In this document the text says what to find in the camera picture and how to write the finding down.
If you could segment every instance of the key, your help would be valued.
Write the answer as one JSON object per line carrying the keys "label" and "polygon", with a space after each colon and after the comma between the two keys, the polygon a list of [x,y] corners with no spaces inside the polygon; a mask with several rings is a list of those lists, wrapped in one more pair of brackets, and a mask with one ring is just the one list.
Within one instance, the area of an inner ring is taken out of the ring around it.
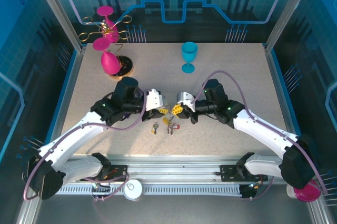
{"label": "key", "polygon": [[159,125],[158,125],[157,122],[153,124],[153,133],[154,133],[154,134],[157,134],[157,128],[158,128],[158,127],[159,127]]}
{"label": "key", "polygon": [[168,125],[168,126],[167,126],[167,133],[168,133],[169,135],[172,135],[172,134],[173,134],[173,127],[172,127],[172,125]]}

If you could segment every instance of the glass wall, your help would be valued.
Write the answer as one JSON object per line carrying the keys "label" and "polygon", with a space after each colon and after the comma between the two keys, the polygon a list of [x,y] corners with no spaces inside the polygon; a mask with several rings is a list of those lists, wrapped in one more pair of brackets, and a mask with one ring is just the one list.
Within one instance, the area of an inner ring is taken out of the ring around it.
{"label": "glass wall", "polygon": [[[337,172],[337,0],[301,0],[274,47],[298,132],[317,143],[323,169]],[[336,198],[333,180],[325,199]],[[336,201],[327,201],[337,218]]]}
{"label": "glass wall", "polygon": [[46,140],[73,47],[46,0],[0,5],[0,223],[15,223],[20,160]]}
{"label": "glass wall", "polygon": [[[97,32],[98,7],[114,8],[111,20],[130,15],[120,29],[128,42],[265,42],[287,0],[60,0],[78,33]],[[92,42],[100,35],[93,35]]]}

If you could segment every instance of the gray tabletop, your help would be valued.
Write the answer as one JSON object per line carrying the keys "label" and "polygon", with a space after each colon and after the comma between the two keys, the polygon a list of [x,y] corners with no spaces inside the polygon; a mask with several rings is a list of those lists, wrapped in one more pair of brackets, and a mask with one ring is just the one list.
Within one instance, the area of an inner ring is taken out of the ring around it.
{"label": "gray tabletop", "polygon": [[[271,73],[262,44],[199,43],[193,62],[195,72],[185,74],[181,66],[181,43],[126,43],[121,55],[134,63],[131,77],[139,81],[141,89],[161,90],[167,103],[176,102],[176,94],[187,91],[197,94],[207,76],[215,70],[232,74],[241,86],[249,108],[261,118],[285,129]],[[111,45],[111,52],[117,50]],[[106,75],[101,66],[101,52],[88,44],[67,112],[63,132],[75,125],[104,95],[112,92],[117,80]],[[215,76],[230,99],[242,102],[231,80],[221,74]],[[130,125],[137,115],[118,122],[116,127]],[[159,123],[157,135],[151,133],[153,123]],[[181,128],[168,135],[162,119],[139,123],[127,132],[105,131],[79,149],[78,154],[176,154],[176,155],[243,155],[247,152],[273,154],[267,147],[243,132],[207,117],[199,123],[174,120]]]}

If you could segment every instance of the blue line graphic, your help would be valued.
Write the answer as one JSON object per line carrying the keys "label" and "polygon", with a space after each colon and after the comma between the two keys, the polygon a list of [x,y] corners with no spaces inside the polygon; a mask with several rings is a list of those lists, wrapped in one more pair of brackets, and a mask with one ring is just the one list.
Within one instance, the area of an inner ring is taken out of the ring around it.
{"label": "blue line graphic", "polygon": [[335,127],[335,130],[337,132],[337,121],[335,116],[333,115],[333,112],[329,106],[329,101],[330,101],[330,97],[331,97],[331,92],[337,88],[337,81],[335,81],[333,84],[331,84],[328,88],[328,91],[326,92],[326,98],[325,98],[325,108],[328,111],[328,114],[330,116],[330,119],[332,121],[333,126]]}
{"label": "blue line graphic", "polygon": [[[145,3],[160,3],[161,16],[162,16],[163,23],[165,23],[165,24],[182,24],[186,21],[187,4],[189,2],[201,2],[202,7],[214,8],[229,24],[266,24],[270,20],[278,1],[279,0],[274,1],[273,5],[272,5],[272,7],[271,7],[271,9],[268,13],[268,16],[267,16],[266,20],[264,20],[264,21],[233,21],[233,20],[230,20],[230,18],[219,8],[218,5],[208,4],[206,0],[184,0],[184,2],[183,2],[183,14],[182,14],[181,20],[166,20],[166,18],[165,18],[165,7],[164,7],[164,1],[163,0],[141,0],[140,4],[131,5],[117,21],[122,20],[122,18],[125,15],[129,14],[129,12],[132,11],[133,9],[135,9],[135,8],[145,8]],[[76,6],[75,6],[73,0],[69,0],[69,2],[70,2],[71,7],[73,8],[73,11],[74,11],[76,17],[77,17],[77,20],[83,25],[87,24],[87,23],[83,23],[82,19],[80,18],[80,15],[79,15],[79,13],[76,9]],[[100,22],[92,22],[91,24],[92,25],[100,24]]]}
{"label": "blue line graphic", "polygon": [[2,158],[4,157],[4,154],[6,152],[6,149],[8,147],[8,144],[9,142],[11,141],[11,138],[13,136],[13,133],[14,133],[14,130],[17,126],[17,123],[19,122],[19,119],[21,117],[21,114],[23,112],[23,109],[25,108],[25,101],[24,101],[24,98],[23,98],[23,92],[22,92],[22,89],[17,85],[15,84],[13,81],[11,81],[8,77],[6,77],[3,73],[0,72],[0,78],[2,78],[6,83],[8,83],[13,89],[15,89],[18,94],[19,94],[19,98],[20,98],[20,108],[19,108],[19,111],[17,112],[17,115],[14,119],[14,122],[12,124],[12,127],[7,135],[7,138],[5,140],[5,143],[1,149],[1,152],[0,152],[0,162],[2,161]]}

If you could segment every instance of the pink cup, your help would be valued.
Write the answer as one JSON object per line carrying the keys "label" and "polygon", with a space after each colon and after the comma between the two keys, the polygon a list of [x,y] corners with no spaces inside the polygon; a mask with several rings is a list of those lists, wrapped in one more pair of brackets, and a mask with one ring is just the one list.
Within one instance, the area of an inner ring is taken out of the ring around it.
{"label": "pink cup", "polygon": [[[310,183],[318,187],[317,183],[314,180],[311,180]],[[294,192],[296,197],[304,202],[314,201],[318,199],[321,195],[321,191],[310,185],[309,183],[302,190],[294,188]]]}

